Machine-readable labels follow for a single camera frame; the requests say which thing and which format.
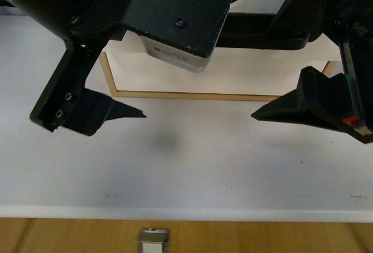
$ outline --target wooden floor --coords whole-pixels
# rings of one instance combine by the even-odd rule
[[[141,228],[170,229],[170,253],[373,252],[373,224],[0,219],[0,253],[136,253]]]

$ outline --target screw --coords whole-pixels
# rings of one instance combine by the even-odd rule
[[[56,113],[57,118],[61,118],[63,115],[64,115],[64,112],[62,111],[62,109],[58,110]]]
[[[78,16],[72,16],[71,19],[70,19],[70,23],[79,24],[80,23],[80,18]]]
[[[178,18],[175,22],[176,26],[178,27],[184,27],[185,26],[185,21],[182,18]]]
[[[69,101],[72,98],[72,93],[67,93],[65,96],[65,100]]]

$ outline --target small metal object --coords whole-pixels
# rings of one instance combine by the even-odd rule
[[[139,236],[139,253],[168,253],[168,229],[142,229]]]
[[[65,100],[69,101],[72,98],[72,93],[67,93],[65,96]]]
[[[175,22],[176,26],[178,27],[184,27],[185,26],[185,20],[183,18],[178,18]]]
[[[62,109],[60,109],[60,110],[57,111],[56,117],[57,118],[62,118],[62,116],[64,116],[64,112],[62,111]]]
[[[79,24],[80,23],[80,18],[78,16],[72,16],[71,19],[70,19],[70,23]]]

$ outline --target wooden frame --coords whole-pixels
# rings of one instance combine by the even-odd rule
[[[212,93],[181,93],[181,92],[148,92],[118,90],[111,72],[109,60],[105,52],[99,56],[101,67],[113,97],[143,97],[151,99],[191,99],[191,100],[236,100],[236,101],[272,101],[279,96],[265,96],[258,94],[212,94]],[[337,62],[329,61],[322,73],[330,76]]]

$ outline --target red component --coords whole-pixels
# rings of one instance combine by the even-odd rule
[[[353,129],[356,128],[357,123],[359,121],[360,117],[355,114],[342,119],[342,122],[344,122],[346,125],[350,126]]]

